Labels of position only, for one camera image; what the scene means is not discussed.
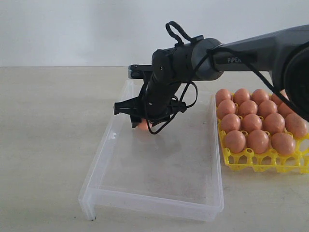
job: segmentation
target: clear plastic container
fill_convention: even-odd
[[[139,90],[127,81],[120,101]],[[194,99],[188,91],[185,101]],[[224,207],[214,96],[199,92],[195,106],[157,135],[132,129],[127,115],[112,116],[79,202],[89,220],[96,205],[108,205],[213,221]]]

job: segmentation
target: table surface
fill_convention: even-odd
[[[0,68],[0,231],[307,232],[309,175],[233,172],[221,163],[225,208],[200,222],[100,207],[78,194],[127,79],[125,67]],[[266,88],[249,72],[199,83]]]

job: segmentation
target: egg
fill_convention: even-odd
[[[285,127],[295,138],[303,138],[308,133],[307,122],[296,113],[291,113],[285,118]]]
[[[232,99],[232,94],[231,92],[226,89],[222,88],[216,93],[216,106],[218,106],[223,100]]]
[[[137,127],[138,127],[139,129],[141,129],[141,130],[144,130],[144,131],[148,130],[148,126],[147,126],[146,119],[145,119],[145,118],[142,118],[142,119],[141,119],[141,123],[138,124]]]
[[[245,88],[237,90],[233,96],[233,101],[240,106],[243,102],[250,100],[250,92]]]
[[[241,121],[241,129],[247,131],[249,134],[254,130],[262,128],[262,120],[258,115],[250,114],[243,118]]]
[[[259,105],[262,102],[269,100],[269,94],[265,90],[259,88],[252,93],[251,100]]]
[[[247,147],[251,148],[256,154],[262,154],[268,150],[269,137],[262,130],[252,131],[247,137]]]
[[[234,114],[236,112],[236,106],[232,100],[223,100],[217,109],[217,115],[219,119],[222,119],[225,115]]]
[[[284,131],[284,118],[278,113],[268,115],[263,121],[263,129],[270,134]]]
[[[286,133],[276,133],[271,137],[271,146],[283,156],[291,155],[295,152],[296,142],[292,136]]]
[[[257,114],[266,118],[268,115],[276,113],[277,111],[277,105],[272,100],[267,100],[258,106]]]
[[[257,113],[257,104],[254,101],[245,101],[243,104],[240,105],[238,108],[238,115],[245,117],[249,114],[256,114]]]
[[[240,131],[232,130],[224,137],[224,145],[232,153],[239,153],[245,148],[246,138]]]
[[[281,94],[282,94],[286,99],[288,99],[288,97],[287,97],[287,95],[286,95],[286,93],[285,93],[284,90],[281,92]],[[271,99],[277,106],[280,106],[280,105],[282,104],[282,100],[281,100],[275,93],[273,93],[273,94],[271,95],[270,99]]]
[[[294,113],[294,111],[288,107],[285,103],[282,103],[278,108],[278,113],[286,118],[289,114]]]
[[[240,118],[236,114],[225,115],[221,120],[221,130],[229,133],[240,129]]]

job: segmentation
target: egg carton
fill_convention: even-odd
[[[275,168],[278,173],[286,173],[294,169],[298,169],[300,173],[309,173],[309,147],[305,150],[300,150],[301,144],[309,140],[309,133],[301,138],[295,139],[295,152],[291,155],[281,155],[270,145],[270,148],[262,154],[255,154],[250,148],[245,148],[242,152],[232,153],[229,148],[224,146],[224,137],[226,132],[221,130],[220,120],[218,119],[218,130],[220,144],[223,151],[225,165],[233,171],[241,171],[244,168],[252,167],[255,172],[264,172],[270,168]]]

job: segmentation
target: robotic arm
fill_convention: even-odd
[[[173,26],[189,41],[184,44],[170,28]],[[177,40],[173,48],[158,49],[151,65],[129,66],[129,77],[143,79],[140,94],[116,102],[114,114],[130,115],[132,127],[147,121],[149,132],[160,132],[178,112],[187,108],[183,97],[194,81],[218,79],[224,71],[252,71],[292,110],[309,121],[309,25],[280,30],[234,43],[222,44],[202,35],[191,38],[175,22],[166,24],[169,35]],[[273,86],[259,72],[270,73]],[[176,91],[186,87],[178,99]],[[288,101],[280,91],[286,90]],[[150,129],[164,123],[157,131]]]

